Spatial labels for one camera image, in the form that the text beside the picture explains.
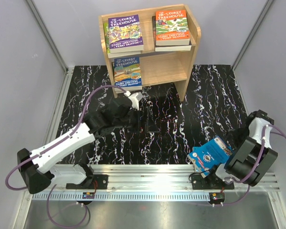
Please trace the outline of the orange 78-Storey Treehouse book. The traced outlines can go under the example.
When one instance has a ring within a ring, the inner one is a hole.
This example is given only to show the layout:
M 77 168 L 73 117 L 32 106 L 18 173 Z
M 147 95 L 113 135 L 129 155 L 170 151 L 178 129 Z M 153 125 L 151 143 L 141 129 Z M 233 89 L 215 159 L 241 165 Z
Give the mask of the orange 78-Storey Treehouse book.
M 160 10 L 155 13 L 155 44 L 184 46 L 190 43 L 186 10 Z

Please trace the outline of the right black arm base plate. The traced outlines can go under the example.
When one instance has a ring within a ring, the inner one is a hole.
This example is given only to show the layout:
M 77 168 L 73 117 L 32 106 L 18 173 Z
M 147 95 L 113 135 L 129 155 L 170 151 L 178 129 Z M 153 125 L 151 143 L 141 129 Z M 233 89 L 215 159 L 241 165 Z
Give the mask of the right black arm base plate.
M 189 180 L 193 190 L 233 190 L 235 188 L 234 184 L 226 184 L 215 174 L 209 174 L 206 177 L 202 177 L 201 174 L 191 174 Z

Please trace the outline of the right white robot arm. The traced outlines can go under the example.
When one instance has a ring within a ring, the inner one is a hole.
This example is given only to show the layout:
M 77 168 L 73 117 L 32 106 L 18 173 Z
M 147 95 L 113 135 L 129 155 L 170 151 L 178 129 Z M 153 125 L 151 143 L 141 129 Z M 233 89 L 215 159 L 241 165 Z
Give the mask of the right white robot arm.
M 219 166 L 215 166 L 205 177 L 208 187 L 218 189 L 233 182 L 257 185 L 278 156 L 269 140 L 272 125 L 274 120 L 258 110 L 250 113 L 240 128 L 228 130 L 224 141 L 231 147 L 232 154 L 223 169 L 229 177 L 223 178 Z

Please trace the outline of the light blue paperback book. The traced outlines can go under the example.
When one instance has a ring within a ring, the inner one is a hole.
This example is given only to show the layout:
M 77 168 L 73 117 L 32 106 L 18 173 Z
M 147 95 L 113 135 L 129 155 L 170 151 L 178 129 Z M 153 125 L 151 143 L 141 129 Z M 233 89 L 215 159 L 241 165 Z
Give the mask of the light blue paperback book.
M 212 168 L 225 164 L 231 155 L 231 147 L 216 136 L 200 147 L 193 147 L 187 158 L 194 164 L 195 173 L 200 173 L 205 178 Z

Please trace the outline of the green coin cover book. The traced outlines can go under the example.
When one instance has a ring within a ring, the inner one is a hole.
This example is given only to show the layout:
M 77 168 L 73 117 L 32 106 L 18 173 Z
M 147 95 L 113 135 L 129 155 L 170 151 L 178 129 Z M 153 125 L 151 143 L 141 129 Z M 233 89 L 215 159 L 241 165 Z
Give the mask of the green coin cover book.
M 114 85 L 126 91 L 136 91 L 142 89 L 142 74 L 140 64 L 121 65 L 113 63 Z

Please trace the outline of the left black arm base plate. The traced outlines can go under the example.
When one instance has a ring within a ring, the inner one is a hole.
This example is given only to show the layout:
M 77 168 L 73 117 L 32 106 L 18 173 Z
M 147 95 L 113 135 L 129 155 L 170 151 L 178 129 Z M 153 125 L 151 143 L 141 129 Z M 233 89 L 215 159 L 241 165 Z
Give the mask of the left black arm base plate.
M 106 174 L 89 175 L 80 184 L 67 183 L 66 189 L 100 189 L 106 190 L 109 176 Z

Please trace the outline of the dark blue 91-Storey Treehouse book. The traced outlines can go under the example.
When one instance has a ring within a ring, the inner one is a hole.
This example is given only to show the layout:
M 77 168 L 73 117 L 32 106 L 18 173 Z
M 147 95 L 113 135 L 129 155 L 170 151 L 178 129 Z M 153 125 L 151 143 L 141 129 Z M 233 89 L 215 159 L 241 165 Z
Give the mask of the dark blue 91-Storey Treehouse book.
M 114 59 L 113 73 L 116 86 L 127 90 L 141 90 L 142 74 L 139 57 Z

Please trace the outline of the purple 52-Storey Treehouse book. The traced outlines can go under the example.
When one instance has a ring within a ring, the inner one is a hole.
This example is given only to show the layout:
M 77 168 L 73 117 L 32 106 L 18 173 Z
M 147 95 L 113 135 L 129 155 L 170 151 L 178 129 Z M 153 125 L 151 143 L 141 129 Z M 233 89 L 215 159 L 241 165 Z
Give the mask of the purple 52-Storey Treehouse book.
M 143 51 L 143 35 L 139 15 L 108 19 L 110 53 Z

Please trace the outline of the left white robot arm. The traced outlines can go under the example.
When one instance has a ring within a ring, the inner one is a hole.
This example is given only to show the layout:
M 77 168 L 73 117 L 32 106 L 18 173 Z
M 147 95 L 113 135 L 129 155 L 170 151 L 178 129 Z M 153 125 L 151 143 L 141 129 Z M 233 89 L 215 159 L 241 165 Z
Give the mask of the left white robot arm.
M 132 134 L 159 131 L 150 108 L 139 108 L 137 100 L 114 99 L 97 111 L 88 112 L 78 125 L 45 146 L 32 151 L 24 148 L 17 153 L 26 189 L 30 194 L 40 193 L 51 185 L 64 185 L 67 189 L 105 189 L 102 180 L 106 180 L 107 175 L 95 175 L 91 166 L 78 163 L 60 167 L 57 163 L 117 128 Z

